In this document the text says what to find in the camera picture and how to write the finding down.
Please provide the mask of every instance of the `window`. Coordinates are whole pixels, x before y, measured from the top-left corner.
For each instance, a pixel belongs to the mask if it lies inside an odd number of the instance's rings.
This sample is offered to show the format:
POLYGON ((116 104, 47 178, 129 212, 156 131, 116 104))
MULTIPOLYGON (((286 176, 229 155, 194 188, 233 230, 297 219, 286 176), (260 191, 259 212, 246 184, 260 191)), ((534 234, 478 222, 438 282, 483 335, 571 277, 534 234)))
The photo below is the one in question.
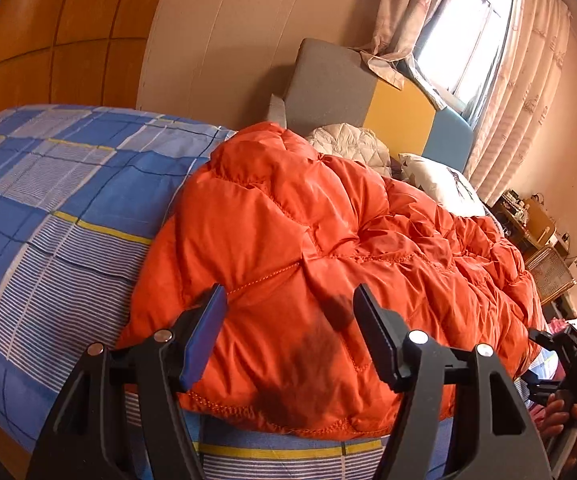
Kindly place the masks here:
POLYGON ((422 73, 453 94, 462 109, 485 82, 504 41, 510 8, 511 0, 451 0, 422 47, 422 73))

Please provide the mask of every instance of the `white pillow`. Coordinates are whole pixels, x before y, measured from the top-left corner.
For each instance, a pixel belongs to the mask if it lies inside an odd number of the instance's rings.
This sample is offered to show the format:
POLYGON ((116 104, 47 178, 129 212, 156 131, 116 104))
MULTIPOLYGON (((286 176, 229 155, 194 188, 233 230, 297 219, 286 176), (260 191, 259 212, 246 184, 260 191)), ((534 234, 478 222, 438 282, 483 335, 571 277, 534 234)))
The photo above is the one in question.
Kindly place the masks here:
POLYGON ((458 216, 485 216, 484 204, 459 171, 412 153, 400 153, 402 173, 444 209, 458 216))

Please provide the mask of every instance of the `curtain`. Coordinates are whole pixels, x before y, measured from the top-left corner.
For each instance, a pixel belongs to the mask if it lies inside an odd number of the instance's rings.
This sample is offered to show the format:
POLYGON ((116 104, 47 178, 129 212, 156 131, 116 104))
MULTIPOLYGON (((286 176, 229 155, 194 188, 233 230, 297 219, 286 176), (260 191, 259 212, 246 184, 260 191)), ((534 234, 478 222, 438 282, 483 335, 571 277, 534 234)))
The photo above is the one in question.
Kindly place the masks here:
POLYGON ((465 175, 492 205, 524 161, 555 97, 569 35, 562 0, 513 0, 498 77, 465 175))
POLYGON ((402 89, 405 79, 391 62, 411 56, 422 28, 443 1, 448 0, 381 0, 373 40, 362 53, 369 68, 402 89))

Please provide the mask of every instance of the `comforter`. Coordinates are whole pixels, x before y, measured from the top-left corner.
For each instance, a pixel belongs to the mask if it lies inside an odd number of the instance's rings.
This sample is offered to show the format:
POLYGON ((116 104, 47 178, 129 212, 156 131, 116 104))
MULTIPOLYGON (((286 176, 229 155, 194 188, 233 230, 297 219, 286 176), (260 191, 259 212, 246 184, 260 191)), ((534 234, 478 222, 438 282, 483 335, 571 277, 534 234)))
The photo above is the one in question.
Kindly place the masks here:
MULTIPOLYGON (((215 282, 228 315, 180 402, 250 430, 339 440, 390 431, 400 399, 354 320, 360 283, 444 345, 490 344, 512 376, 539 353, 527 329, 545 327, 520 253, 489 218, 453 216, 272 123, 240 131, 188 179, 119 346, 169 326, 215 282)), ((446 387, 441 416, 452 409, 446 387)))

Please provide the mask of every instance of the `hand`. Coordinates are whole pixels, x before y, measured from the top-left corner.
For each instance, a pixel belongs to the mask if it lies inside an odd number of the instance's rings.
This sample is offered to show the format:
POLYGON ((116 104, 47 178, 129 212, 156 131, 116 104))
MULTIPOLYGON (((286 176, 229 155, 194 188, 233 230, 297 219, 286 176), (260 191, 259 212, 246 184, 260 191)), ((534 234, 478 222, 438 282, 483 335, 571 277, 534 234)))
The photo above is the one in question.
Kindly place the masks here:
MULTIPOLYGON (((544 412, 544 420, 539 427, 539 434, 542 437, 543 442, 546 442, 550 438, 562 433, 565 424, 571 416, 577 420, 577 404, 573 405, 570 414, 566 413, 564 410, 565 402, 562 399, 556 398, 554 394, 551 394, 544 412)), ((571 455, 569 455, 569 458, 566 461, 565 470, 571 468, 575 462, 577 462, 577 439, 573 445, 571 455)))

